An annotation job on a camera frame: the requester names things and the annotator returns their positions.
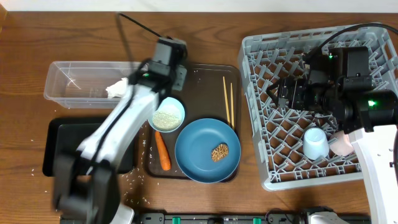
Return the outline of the light blue plastic cup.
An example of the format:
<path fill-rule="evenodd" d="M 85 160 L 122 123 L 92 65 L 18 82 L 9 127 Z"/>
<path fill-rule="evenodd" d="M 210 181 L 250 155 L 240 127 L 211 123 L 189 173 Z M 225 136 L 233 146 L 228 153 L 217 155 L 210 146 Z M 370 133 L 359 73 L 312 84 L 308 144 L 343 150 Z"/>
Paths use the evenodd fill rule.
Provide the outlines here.
<path fill-rule="evenodd" d="M 326 157 L 329 153 L 329 145 L 326 134 L 320 128 L 310 128 L 304 133 L 303 153 L 311 160 Z"/>

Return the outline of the brown noodle cake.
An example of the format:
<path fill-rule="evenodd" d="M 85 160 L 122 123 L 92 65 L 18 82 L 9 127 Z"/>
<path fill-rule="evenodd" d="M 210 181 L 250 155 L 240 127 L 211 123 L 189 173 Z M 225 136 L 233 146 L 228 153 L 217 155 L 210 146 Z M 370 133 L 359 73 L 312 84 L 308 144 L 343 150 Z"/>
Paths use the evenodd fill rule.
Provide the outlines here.
<path fill-rule="evenodd" d="M 211 159 L 213 162 L 218 162 L 224 159 L 229 154 L 229 147 L 227 144 L 220 144 L 211 151 Z"/>

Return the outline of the dark blue plate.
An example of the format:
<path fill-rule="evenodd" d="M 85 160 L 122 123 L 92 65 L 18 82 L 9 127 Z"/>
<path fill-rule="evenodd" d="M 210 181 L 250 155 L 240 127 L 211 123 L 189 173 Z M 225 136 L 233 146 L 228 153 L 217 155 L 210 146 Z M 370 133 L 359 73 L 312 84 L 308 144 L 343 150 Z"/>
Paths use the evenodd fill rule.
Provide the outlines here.
<path fill-rule="evenodd" d="M 227 144 L 229 154 L 218 162 L 211 159 L 211 151 Z M 238 135 L 226 123 L 213 118 L 202 118 L 186 125 L 175 143 L 175 158 L 180 170 L 197 182 L 223 182 L 238 168 L 241 144 Z"/>

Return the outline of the light blue rice bowl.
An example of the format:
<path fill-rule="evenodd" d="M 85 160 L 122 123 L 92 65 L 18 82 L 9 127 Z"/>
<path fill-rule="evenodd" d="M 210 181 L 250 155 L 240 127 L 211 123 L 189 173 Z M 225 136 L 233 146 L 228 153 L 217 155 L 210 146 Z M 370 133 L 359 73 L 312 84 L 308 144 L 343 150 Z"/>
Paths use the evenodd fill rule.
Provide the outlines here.
<path fill-rule="evenodd" d="M 185 108 L 172 97 L 164 99 L 155 113 L 148 119 L 150 126 L 161 133 L 177 130 L 185 119 Z"/>

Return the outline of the orange carrot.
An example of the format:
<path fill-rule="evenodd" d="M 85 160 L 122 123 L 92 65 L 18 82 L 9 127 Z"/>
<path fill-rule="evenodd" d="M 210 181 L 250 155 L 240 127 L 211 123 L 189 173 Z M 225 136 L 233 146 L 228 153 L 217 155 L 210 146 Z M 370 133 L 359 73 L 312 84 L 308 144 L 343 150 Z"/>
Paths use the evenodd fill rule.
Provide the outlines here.
<path fill-rule="evenodd" d="M 155 132 L 155 141 L 156 145 L 158 148 L 158 153 L 159 153 L 159 160 L 160 160 L 160 165 L 163 170 L 170 170 L 171 169 L 171 161 L 170 157 L 168 154 L 167 147 L 164 143 L 164 140 L 162 138 L 162 135 L 159 131 Z"/>

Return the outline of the white tissue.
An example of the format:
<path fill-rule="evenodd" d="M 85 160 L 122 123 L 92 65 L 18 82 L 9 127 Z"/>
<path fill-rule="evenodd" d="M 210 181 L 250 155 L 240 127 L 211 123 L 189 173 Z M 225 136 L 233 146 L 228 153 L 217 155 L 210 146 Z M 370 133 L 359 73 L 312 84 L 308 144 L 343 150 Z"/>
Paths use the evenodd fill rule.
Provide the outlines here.
<path fill-rule="evenodd" d="M 115 84 L 108 86 L 106 88 L 108 98 L 122 98 L 126 94 L 127 86 L 128 78 L 122 78 Z"/>

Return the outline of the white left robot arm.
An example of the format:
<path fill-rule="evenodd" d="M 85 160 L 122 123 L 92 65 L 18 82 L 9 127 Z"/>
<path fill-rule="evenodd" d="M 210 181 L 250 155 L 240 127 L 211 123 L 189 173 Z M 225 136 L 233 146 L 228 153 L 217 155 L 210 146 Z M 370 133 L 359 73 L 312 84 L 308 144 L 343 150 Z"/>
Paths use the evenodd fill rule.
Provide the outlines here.
<path fill-rule="evenodd" d="M 174 89 L 186 57 L 185 41 L 159 38 L 154 56 L 129 75 L 124 96 L 101 126 L 75 153 L 55 157 L 56 211 L 85 223 L 132 223 L 134 210 L 121 203 L 119 166 L 141 126 Z"/>

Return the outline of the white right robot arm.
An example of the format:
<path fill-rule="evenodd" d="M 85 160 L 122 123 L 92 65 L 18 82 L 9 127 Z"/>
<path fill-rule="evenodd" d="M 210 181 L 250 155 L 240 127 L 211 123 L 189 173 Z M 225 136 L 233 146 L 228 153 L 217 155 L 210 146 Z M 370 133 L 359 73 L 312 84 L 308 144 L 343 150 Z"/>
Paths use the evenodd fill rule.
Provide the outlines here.
<path fill-rule="evenodd" d="M 278 107 L 334 117 L 359 159 L 372 223 L 397 223 L 397 95 L 377 90 L 367 47 L 303 55 L 307 78 L 288 76 L 267 87 Z"/>

